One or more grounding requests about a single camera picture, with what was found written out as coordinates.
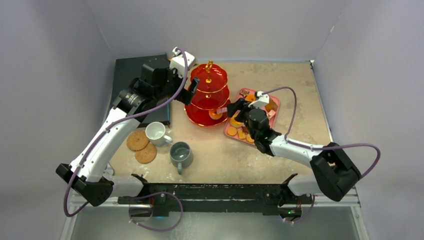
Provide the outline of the orange glazed donut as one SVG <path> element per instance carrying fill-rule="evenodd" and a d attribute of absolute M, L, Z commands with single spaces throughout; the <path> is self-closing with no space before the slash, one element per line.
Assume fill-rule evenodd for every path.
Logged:
<path fill-rule="evenodd" d="M 250 93 L 244 99 L 248 102 L 254 102 L 256 100 L 256 96 L 254 93 Z"/>

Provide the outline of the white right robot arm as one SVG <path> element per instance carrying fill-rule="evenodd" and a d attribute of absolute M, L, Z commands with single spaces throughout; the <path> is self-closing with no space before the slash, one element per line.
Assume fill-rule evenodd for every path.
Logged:
<path fill-rule="evenodd" d="M 288 204 L 306 194 L 323 194 L 339 202 L 362 177 L 338 144 L 322 146 L 291 140 L 270 127 L 264 110 L 250 106 L 243 98 L 227 106 L 227 115 L 247 127 L 261 153 L 311 168 L 312 174 L 295 173 L 283 182 L 280 196 Z"/>

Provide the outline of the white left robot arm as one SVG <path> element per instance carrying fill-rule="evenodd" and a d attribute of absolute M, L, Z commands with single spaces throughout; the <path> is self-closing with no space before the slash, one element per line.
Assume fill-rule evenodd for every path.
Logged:
<path fill-rule="evenodd" d="M 130 197 L 138 205 L 148 201 L 149 191 L 143 187 L 142 177 L 107 175 L 106 168 L 119 146 L 146 115 L 159 110 L 159 102 L 162 107 L 172 100 L 185 105 L 191 103 L 199 82 L 190 84 L 188 89 L 184 85 L 195 62 L 193 56 L 179 55 L 171 60 L 152 59 L 142 66 L 141 76 L 119 93 L 89 145 L 71 163 L 57 167 L 56 174 L 67 182 L 64 210 L 68 210 L 70 190 L 94 207 L 110 197 Z"/>

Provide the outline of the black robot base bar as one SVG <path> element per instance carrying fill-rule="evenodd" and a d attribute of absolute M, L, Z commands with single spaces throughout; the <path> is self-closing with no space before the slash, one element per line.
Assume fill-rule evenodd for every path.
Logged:
<path fill-rule="evenodd" d="M 171 212 L 261 213 L 264 216 L 300 217 L 311 204 L 309 194 L 295 196 L 287 182 L 273 183 L 153 183 L 140 178 L 144 187 L 136 197 L 120 196 L 118 204 L 152 207 L 153 216 Z"/>

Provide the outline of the yellow glazed donut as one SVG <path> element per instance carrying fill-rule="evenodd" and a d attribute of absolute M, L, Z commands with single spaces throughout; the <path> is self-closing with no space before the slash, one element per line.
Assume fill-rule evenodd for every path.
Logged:
<path fill-rule="evenodd" d="M 245 125 L 244 125 L 244 123 L 243 122 L 240 122 L 240 121 L 237 121 L 236 120 L 236 117 L 238 116 L 238 113 L 236 113 L 236 114 L 234 114 L 230 119 L 229 119 L 229 123 L 230 123 L 230 125 L 232 126 L 232 127 L 234 127 L 234 128 L 241 128 L 241 127 L 244 127 Z"/>

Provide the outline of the pink serving tray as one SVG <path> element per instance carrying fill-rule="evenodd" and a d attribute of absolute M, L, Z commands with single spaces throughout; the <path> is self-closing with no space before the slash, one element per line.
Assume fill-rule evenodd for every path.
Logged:
<path fill-rule="evenodd" d="M 247 91 L 249 91 L 249 94 L 252 94 L 252 93 L 256 92 L 255 90 L 250 89 L 250 88 L 247 88 L 247 87 L 241 88 L 241 89 L 238 91 L 238 93 L 237 93 L 237 95 L 236 95 L 236 97 L 235 97 L 235 101 L 237 101 L 237 100 L 238 100 L 238 99 L 240 99 L 240 98 L 243 98 L 243 97 L 240 95 L 240 91 L 242 91 L 242 90 L 247 90 Z M 274 127 L 274 125 L 275 125 L 275 122 L 276 122 L 277 113 L 278 113 L 279 108 L 280 108 L 280 100 L 279 100 L 277 97 L 273 96 L 273 95 L 268 95 L 268 96 L 269 96 L 269 98 L 272 98 L 272 99 L 275 101 L 275 103 L 278 105 L 278 108 L 277 108 L 277 110 L 276 110 L 276 114 L 275 114 L 275 116 L 274 116 L 272 119 L 269 119 L 269 118 L 268 118 L 268 116 L 267 116 L 268 112 L 265 110 L 265 107 L 262 107 L 261 109 L 265 111 L 266 116 L 267 116 L 267 118 L 268 118 L 268 120 L 269 120 L 269 125 L 270 125 L 270 127 L 271 127 L 271 128 L 273 128 L 273 127 Z M 223 134 L 224 134 L 225 136 L 227 136 L 228 138 L 230 138 L 230 139 L 232 139 L 232 140 L 235 140 L 235 141 L 239 141 L 239 142 L 243 142 L 243 143 L 246 143 L 246 144 L 250 144 L 250 145 L 252 145 L 252 146 L 254 146 L 254 145 L 255 145 L 255 144 L 254 144 L 254 142 L 253 142 L 253 143 L 250 143 L 250 142 L 248 142 L 246 139 L 243 139 L 243 140 L 239 139 L 239 138 L 238 138 L 238 134 L 237 134 L 237 135 L 235 135 L 235 136 L 230 136 L 230 135 L 228 135 L 228 134 L 227 134 L 227 129 L 228 129 L 229 127 L 232 127 L 232 126 L 230 125 L 230 118 L 228 118 L 228 119 L 227 119 L 227 121 L 226 121 L 226 123 L 225 123 L 225 125 L 224 125 Z M 248 130 L 245 128 L 245 126 L 239 127 L 239 128 L 237 128 L 237 130 L 243 130 L 243 131 L 245 132 L 245 134 L 246 134 L 246 135 L 247 135 L 247 134 L 249 134 L 249 133 L 248 133 Z"/>

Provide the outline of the square yellow cracker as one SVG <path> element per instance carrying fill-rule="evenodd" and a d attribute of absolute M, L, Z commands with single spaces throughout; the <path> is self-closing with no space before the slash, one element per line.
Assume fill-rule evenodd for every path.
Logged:
<path fill-rule="evenodd" d="M 237 136 L 240 140 L 246 139 L 246 133 L 242 129 L 237 130 Z"/>

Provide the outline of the round yellow cracker bottom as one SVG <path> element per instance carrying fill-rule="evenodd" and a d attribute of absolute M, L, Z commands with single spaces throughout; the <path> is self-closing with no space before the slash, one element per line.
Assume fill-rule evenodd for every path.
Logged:
<path fill-rule="evenodd" d="M 230 126 L 228 129 L 227 129 L 227 134 L 229 135 L 229 136 L 236 136 L 237 134 L 238 134 L 238 130 L 237 130 L 237 128 L 235 128 L 235 127 L 233 127 L 233 126 Z"/>

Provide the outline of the round yellow cracker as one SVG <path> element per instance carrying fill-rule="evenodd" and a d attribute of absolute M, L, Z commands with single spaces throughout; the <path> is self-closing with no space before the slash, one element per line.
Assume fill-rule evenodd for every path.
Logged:
<path fill-rule="evenodd" d="M 249 135 L 249 134 L 247 134 L 246 135 L 246 138 L 245 138 L 249 143 L 253 143 L 254 142 L 254 140 L 251 138 L 251 136 Z"/>
<path fill-rule="evenodd" d="M 237 130 L 237 128 L 235 128 L 235 127 L 233 127 L 233 126 L 230 126 L 228 129 L 227 129 L 227 134 L 229 135 L 229 136 L 236 136 L 237 134 L 238 134 L 238 130 Z"/>

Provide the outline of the chocolate star cookie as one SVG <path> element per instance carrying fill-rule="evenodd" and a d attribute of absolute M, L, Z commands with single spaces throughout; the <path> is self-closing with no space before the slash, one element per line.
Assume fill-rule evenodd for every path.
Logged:
<path fill-rule="evenodd" d="M 244 99 L 250 94 L 248 90 L 241 90 L 239 93 Z"/>

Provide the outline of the brown croissant bread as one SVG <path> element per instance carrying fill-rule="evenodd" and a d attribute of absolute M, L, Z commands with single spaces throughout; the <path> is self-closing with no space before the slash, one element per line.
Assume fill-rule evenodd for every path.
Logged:
<path fill-rule="evenodd" d="M 278 109 L 278 105 L 272 98 L 270 98 L 268 104 L 265 106 L 265 110 L 269 113 L 271 111 L 276 112 L 277 109 Z"/>

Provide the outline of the red three-tier cake stand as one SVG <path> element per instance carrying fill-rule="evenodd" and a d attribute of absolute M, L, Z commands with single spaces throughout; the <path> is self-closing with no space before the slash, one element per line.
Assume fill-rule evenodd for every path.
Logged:
<path fill-rule="evenodd" d="M 213 120 L 209 117 L 209 110 L 226 107 L 230 101 L 228 74 L 212 60 L 194 68 L 190 73 L 190 82 L 193 78 L 199 79 L 199 84 L 191 104 L 184 107 L 188 119 L 201 127 L 213 127 L 227 120 L 227 114 Z"/>

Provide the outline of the round yellow cracker top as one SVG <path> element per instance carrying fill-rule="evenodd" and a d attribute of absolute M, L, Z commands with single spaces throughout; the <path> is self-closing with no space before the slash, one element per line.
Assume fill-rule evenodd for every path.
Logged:
<path fill-rule="evenodd" d="M 254 140 L 251 138 L 251 136 L 249 135 L 249 134 L 247 134 L 246 135 L 246 138 L 245 138 L 249 143 L 253 143 L 254 142 Z"/>

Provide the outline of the dark grey box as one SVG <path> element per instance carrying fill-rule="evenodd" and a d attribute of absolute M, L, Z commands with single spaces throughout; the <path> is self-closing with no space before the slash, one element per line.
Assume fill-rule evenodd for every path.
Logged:
<path fill-rule="evenodd" d="M 113 102 L 119 96 L 120 91 L 129 87 L 133 79 L 141 76 L 142 65 L 146 64 L 148 60 L 154 59 L 168 60 L 168 56 L 165 53 L 162 53 L 158 55 L 120 58 L 115 60 L 109 109 L 113 106 Z M 171 124 L 170 104 L 155 112 L 147 114 L 145 119 L 139 124 L 138 128 L 145 128 L 152 122 L 160 122 L 165 126 L 169 126 Z"/>

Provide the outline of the white ceramic mug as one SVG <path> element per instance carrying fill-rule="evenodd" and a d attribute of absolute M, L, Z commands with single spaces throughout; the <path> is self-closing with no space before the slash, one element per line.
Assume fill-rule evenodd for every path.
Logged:
<path fill-rule="evenodd" d="M 145 134 L 150 143 L 156 147 L 173 142 L 173 139 L 166 133 L 165 125 L 158 121 L 151 122 L 149 125 L 147 125 L 145 128 Z"/>

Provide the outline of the woven round coaster upper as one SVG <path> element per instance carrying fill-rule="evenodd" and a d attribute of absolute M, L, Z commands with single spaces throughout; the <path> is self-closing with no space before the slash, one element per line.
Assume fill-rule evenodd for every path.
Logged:
<path fill-rule="evenodd" d="M 127 140 L 126 145 L 132 151 L 141 151 L 149 144 L 149 139 L 144 130 L 137 130 L 132 132 Z"/>

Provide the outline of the woven round coaster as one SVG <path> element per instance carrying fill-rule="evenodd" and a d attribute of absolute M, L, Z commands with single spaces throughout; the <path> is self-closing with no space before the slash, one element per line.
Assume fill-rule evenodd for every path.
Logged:
<path fill-rule="evenodd" d="M 144 130 L 137 130 L 132 132 L 127 140 L 126 145 L 132 151 L 141 151 L 149 144 L 149 139 Z"/>
<path fill-rule="evenodd" d="M 144 149 L 135 152 L 135 159 L 140 164 L 148 164 L 157 156 L 157 148 L 149 143 Z"/>

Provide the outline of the grey ceramic mug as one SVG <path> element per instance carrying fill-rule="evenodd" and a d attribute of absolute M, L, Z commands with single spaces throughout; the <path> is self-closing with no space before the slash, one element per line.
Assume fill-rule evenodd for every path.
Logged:
<path fill-rule="evenodd" d="M 183 141 L 176 142 L 171 146 L 169 156 L 179 175 L 182 175 L 184 169 L 188 168 L 194 160 L 191 147 Z"/>

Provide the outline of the woven round coaster lower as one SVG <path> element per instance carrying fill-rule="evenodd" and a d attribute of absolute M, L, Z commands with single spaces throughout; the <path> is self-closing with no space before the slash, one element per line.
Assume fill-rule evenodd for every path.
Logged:
<path fill-rule="evenodd" d="M 135 152 L 135 159 L 140 164 L 148 164 L 157 156 L 157 148 L 149 143 L 144 149 Z"/>

